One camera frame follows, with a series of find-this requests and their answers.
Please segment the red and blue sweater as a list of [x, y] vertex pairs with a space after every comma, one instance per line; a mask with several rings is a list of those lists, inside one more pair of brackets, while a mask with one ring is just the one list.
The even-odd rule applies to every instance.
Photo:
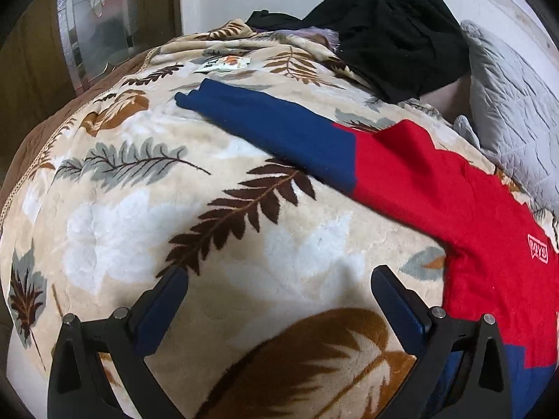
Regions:
[[558, 255], [494, 175], [438, 149], [411, 120], [379, 132], [345, 127], [286, 100], [205, 80], [176, 104], [317, 180], [435, 239], [446, 265], [442, 305], [457, 319], [495, 316], [524, 417], [556, 367]]

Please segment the leaf pattern plush blanket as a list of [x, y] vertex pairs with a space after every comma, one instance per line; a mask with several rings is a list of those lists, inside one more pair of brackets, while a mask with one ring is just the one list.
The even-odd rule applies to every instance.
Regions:
[[[251, 63], [194, 73], [226, 55]], [[388, 266], [446, 311], [435, 239], [176, 104], [205, 80], [367, 132], [411, 120], [436, 148], [498, 177], [558, 255], [554, 213], [437, 109], [384, 103], [327, 47], [233, 20], [128, 61], [13, 160], [1, 191], [7, 378], [33, 417], [48, 415], [64, 316], [132, 307], [172, 266], [187, 271], [188, 291], [144, 361], [185, 418], [376, 418], [416, 358], [372, 295], [372, 271]]]

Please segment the grey quilted pillow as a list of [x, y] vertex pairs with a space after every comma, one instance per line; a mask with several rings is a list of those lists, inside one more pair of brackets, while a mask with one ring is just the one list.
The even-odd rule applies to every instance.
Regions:
[[557, 215], [558, 99], [498, 36], [472, 21], [460, 27], [469, 47], [471, 116], [458, 116], [455, 131]]

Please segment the small printed paper packet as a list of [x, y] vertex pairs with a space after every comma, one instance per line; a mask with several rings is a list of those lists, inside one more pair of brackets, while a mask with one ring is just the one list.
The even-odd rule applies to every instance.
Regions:
[[208, 74], [212, 72], [228, 73], [245, 69], [251, 63], [250, 58], [235, 55], [214, 57], [206, 60], [194, 70], [194, 73]]

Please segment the black garment pile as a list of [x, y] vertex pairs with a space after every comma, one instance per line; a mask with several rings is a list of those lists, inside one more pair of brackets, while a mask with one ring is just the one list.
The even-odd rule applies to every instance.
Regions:
[[443, 0], [324, 0], [302, 19], [263, 9], [247, 25], [335, 31], [337, 56], [389, 103], [423, 96], [470, 72], [468, 45]]

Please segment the stained glass wooden door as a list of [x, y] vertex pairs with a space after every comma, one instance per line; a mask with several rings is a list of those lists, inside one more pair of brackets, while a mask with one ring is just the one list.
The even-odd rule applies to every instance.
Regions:
[[25, 136], [180, 32], [179, 0], [29, 0], [1, 32], [1, 169]]

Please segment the purple patterned cloth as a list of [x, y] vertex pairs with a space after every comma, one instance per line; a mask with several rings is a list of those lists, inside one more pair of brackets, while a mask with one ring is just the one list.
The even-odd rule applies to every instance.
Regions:
[[330, 28], [308, 27], [300, 29], [280, 29], [277, 33], [284, 36], [294, 35], [322, 44], [334, 53], [340, 46], [338, 33]]

